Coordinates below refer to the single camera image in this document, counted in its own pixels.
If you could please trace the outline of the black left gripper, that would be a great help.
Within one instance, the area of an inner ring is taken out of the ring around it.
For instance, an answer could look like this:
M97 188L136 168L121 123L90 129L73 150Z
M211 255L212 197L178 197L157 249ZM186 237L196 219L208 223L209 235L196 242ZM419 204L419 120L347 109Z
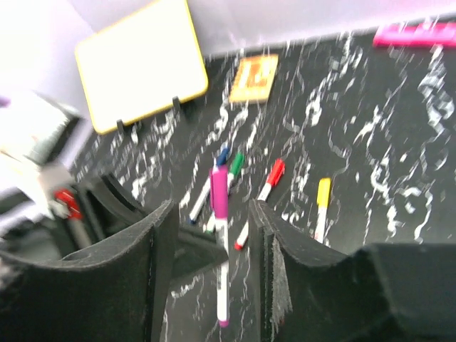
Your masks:
M58 187L49 204L59 249L84 249L143 218L143 206L111 172Z

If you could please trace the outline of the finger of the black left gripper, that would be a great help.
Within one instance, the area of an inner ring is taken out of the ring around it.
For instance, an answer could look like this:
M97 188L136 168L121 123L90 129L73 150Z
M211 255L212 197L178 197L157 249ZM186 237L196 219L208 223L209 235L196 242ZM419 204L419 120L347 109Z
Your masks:
M224 247L212 235L190 226L178 231L174 257L174 274L199 274L213 269L228 260Z

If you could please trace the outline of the white pen purple end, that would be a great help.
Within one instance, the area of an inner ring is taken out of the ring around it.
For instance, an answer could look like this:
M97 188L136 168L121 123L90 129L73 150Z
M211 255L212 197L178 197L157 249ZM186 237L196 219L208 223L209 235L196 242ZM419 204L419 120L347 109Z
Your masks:
M227 175L228 171L225 165L214 167L209 173L216 242L224 254L224 261L217 268L217 319L222 328L226 328L229 325L229 210Z

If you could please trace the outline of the green pen cap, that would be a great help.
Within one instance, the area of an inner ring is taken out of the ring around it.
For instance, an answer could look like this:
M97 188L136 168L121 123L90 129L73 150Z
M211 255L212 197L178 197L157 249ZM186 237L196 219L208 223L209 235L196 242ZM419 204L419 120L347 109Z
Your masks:
M234 177L236 177L242 167L243 167L243 164L244 164L244 155L240 152L238 152L234 159L232 160L232 163L231 163L231 166L230 166L230 169L229 169L229 173L232 174Z

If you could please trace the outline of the yellow pen cap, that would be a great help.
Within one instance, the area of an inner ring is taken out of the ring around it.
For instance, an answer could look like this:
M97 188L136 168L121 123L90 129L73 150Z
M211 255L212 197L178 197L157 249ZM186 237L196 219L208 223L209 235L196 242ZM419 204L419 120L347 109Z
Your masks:
M331 179L329 177L325 177L320 179L318 183L318 191L317 191L317 198L316 203L319 207L328 207L329 198L331 193Z

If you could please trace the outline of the small whiteboard with yellow frame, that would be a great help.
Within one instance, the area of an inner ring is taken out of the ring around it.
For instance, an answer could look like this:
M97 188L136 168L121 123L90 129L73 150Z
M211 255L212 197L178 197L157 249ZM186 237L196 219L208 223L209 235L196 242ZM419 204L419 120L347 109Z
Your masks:
M206 93L208 77L186 1L155 1L75 49L99 134Z

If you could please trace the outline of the blue pen cap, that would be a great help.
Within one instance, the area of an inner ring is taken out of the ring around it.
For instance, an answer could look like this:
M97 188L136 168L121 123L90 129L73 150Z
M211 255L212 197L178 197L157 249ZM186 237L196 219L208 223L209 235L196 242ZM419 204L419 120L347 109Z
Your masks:
M216 166L225 165L227 162L227 159L229 157L229 153L230 153L229 147L224 147L221 150L219 156L217 157L215 165Z

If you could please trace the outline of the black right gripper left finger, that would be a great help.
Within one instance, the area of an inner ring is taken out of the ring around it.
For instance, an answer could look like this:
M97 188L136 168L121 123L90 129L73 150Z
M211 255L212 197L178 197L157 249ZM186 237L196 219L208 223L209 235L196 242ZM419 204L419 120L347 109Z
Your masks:
M178 207L64 259L1 253L3 341L158 341L170 286Z

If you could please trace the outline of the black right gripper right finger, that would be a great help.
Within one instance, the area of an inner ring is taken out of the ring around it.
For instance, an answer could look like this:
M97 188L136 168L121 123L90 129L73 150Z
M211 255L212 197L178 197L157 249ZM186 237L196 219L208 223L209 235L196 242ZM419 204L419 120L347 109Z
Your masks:
M455 246L345 255L249 203L257 341L453 341Z

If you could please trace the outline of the white pen yellow end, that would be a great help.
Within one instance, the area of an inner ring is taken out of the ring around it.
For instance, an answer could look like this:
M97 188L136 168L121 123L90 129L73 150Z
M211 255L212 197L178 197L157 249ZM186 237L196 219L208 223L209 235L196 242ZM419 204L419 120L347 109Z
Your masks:
M316 228L314 231L314 239L320 243L323 243L324 239L324 232L325 232L325 224L326 224L326 215L327 209L325 207L318 207L318 215L317 215L317 222Z

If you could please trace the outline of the white pen green end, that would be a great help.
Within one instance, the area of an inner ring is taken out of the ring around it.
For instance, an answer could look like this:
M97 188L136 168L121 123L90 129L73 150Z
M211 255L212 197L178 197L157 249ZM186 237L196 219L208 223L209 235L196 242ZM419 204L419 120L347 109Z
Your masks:
M236 177L234 177L232 174L228 172L227 174L227 189L230 190L231 186L233 185L234 181L236 180ZM210 218L208 219L204 230L209 233L213 233L214 230L216 229L215 227L215 215L214 212L211 214Z

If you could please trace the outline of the red pen cap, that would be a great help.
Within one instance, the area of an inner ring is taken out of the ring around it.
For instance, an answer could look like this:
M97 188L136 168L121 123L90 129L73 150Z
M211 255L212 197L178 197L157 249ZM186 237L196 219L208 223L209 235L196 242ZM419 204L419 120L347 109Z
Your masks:
M285 172L285 163L282 159L278 158L274 166L271 169L271 172L269 173L269 176L266 180L266 182L271 185L272 187L275 187L277 183L279 182L281 176Z

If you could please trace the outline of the purple pen cap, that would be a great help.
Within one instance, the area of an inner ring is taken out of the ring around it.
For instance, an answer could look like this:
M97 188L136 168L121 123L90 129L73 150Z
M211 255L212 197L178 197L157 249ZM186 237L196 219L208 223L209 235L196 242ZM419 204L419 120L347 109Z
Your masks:
M226 165L210 170L210 202L214 216L217 219L228 218L228 169Z

